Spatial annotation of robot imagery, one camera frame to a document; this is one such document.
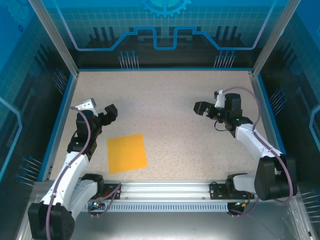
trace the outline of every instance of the beige work surface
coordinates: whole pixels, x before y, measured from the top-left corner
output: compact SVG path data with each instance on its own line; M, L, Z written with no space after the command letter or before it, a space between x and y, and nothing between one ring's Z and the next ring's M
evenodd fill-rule
M102 129L97 149L86 173L105 180L223 180L228 174L255 173L258 165L232 135L218 132L214 120L194 113L195 102L214 102L214 91L233 86L252 90L247 71L130 71L81 72L72 106L94 98L97 112L114 104L115 122ZM253 122L258 108L251 95L241 94L243 115ZM53 165L55 179L63 165L67 146L76 130L70 110ZM257 126L265 137L262 122ZM143 134L148 167L109 174L107 139Z

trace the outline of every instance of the yellow square sheet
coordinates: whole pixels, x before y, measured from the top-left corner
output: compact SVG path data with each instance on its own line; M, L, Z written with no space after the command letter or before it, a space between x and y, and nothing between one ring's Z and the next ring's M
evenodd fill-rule
M108 139L106 145L110 174L148 166L142 133Z

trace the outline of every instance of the enclosure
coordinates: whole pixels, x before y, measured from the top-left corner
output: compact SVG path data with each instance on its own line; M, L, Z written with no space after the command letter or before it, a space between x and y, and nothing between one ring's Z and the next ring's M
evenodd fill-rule
M85 173L121 183L121 196L100 219L84 206L71 239L318 239L319 10L315 0L0 1L1 239L32 239L28 207L65 162L70 106L90 98L118 117ZM290 204L260 201L239 219L209 185L255 174L258 161L194 113L234 86L254 92L257 130L294 157L298 185ZM233 92L254 122L255 99ZM109 141L136 135L145 162L112 171Z

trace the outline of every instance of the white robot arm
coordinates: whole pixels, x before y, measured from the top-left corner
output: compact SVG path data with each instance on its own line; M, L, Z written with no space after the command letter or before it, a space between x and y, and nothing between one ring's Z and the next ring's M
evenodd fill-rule
M78 113L77 130L67 147L68 154L60 173L40 203L32 203L28 209L33 239L47 239L45 225L46 218L49 216L51 239L69 240L74 230L75 220L85 204L90 199L96 199L104 194L102 175L89 173L81 177L81 174L97 148L96 139L102 132L102 127L116 120L118 110L112 104L105 108L106 114L103 112L97 114L95 107L96 103L93 98L76 106L84 114L90 129L88 129L84 118Z
M239 94L225 94L223 90L219 90L214 93L214 96L215 104L205 101L196 102L193 110L198 115L205 114L210 119L224 123L225 129L249 150L254 159L259 161L255 175L238 173L227 177L228 194L232 196L234 192L244 191L257 194L261 200L288 197L290 187L285 171L279 164L279 157L289 172L293 195L295 195L297 193L295 160L284 156L282 152L274 148L255 129L253 122L242 115Z

